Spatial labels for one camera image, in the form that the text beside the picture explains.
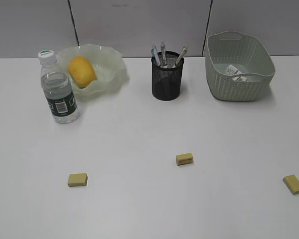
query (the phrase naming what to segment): gray woven basket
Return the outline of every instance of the gray woven basket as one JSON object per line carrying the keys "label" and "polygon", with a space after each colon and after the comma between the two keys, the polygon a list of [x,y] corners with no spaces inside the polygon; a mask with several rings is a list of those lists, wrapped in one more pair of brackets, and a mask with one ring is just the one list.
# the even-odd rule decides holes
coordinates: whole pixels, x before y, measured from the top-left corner
{"label": "gray woven basket", "polygon": [[[207,39],[206,78],[212,95],[223,101],[253,101],[275,74],[270,55],[261,42],[235,31],[211,35]],[[228,65],[238,68],[246,82],[225,74]]]}

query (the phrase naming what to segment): green label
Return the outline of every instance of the green label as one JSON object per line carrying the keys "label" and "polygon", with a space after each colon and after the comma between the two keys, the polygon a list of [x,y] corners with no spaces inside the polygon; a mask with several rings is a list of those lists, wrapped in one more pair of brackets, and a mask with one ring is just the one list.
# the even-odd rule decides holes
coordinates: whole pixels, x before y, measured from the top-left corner
{"label": "green label", "polygon": [[47,52],[51,52],[51,50],[43,50],[43,51],[40,52],[40,54],[47,53]]}
{"label": "green label", "polygon": [[50,110],[54,116],[68,116],[76,110],[76,101],[72,91],[64,98],[57,100],[46,98],[46,100],[48,101]]}

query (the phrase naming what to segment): plastic water bottle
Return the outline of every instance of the plastic water bottle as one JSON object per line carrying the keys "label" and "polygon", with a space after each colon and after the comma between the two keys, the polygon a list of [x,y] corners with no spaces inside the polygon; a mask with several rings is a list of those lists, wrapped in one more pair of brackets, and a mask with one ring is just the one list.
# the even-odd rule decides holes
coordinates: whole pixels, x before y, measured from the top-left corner
{"label": "plastic water bottle", "polygon": [[72,92],[71,83],[59,68],[53,51],[44,50],[38,55],[41,69],[41,86],[54,119],[59,123],[70,123],[80,113]]}

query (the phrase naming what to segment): lemon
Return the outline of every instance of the lemon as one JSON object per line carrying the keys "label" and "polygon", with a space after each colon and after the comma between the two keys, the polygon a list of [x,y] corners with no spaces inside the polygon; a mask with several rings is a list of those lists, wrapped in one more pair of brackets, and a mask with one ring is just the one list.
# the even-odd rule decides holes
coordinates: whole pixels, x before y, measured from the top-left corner
{"label": "lemon", "polygon": [[91,63],[83,56],[76,56],[70,61],[68,72],[80,87],[87,87],[92,81],[96,80]]}

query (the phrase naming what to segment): black mesh pen holder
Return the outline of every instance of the black mesh pen holder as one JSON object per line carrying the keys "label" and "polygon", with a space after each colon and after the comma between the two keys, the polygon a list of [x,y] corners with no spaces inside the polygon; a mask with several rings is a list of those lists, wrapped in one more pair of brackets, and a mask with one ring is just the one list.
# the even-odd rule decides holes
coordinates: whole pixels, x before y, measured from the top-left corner
{"label": "black mesh pen holder", "polygon": [[179,66],[173,68],[179,54],[172,51],[166,52],[167,68],[156,64],[155,58],[151,58],[151,92],[153,96],[161,101],[171,101],[180,94],[181,74],[183,71],[184,58]]}

